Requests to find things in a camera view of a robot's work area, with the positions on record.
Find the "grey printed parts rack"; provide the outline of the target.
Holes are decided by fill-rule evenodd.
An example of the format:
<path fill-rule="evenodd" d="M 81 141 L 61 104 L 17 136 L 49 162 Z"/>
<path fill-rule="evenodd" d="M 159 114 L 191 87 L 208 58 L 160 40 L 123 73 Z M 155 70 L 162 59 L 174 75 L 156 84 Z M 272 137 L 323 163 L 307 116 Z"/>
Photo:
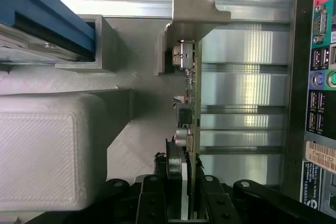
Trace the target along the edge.
<path fill-rule="evenodd" d="M 0 71 L 0 224 L 88 207 L 106 180 L 152 173 L 174 134 L 182 77 L 156 73 L 167 20 L 85 19 L 94 62 Z"/>

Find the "open black PC case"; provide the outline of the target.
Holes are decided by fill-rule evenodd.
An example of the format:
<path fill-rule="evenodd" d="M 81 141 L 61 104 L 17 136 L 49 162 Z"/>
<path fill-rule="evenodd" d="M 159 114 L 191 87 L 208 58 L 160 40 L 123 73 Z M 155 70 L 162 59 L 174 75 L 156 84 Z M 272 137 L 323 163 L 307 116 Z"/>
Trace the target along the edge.
<path fill-rule="evenodd" d="M 284 193 L 336 224 L 336 0 L 293 0 Z"/>

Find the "hard disk with blue bracket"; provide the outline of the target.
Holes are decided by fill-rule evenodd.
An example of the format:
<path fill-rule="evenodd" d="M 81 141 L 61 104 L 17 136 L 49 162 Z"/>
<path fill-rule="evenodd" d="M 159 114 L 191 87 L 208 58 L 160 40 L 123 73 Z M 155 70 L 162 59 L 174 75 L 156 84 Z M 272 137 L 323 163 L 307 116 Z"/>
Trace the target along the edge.
<path fill-rule="evenodd" d="M 60 0 L 0 0 L 0 62 L 14 54 L 47 62 L 94 61 L 95 28 Z"/>

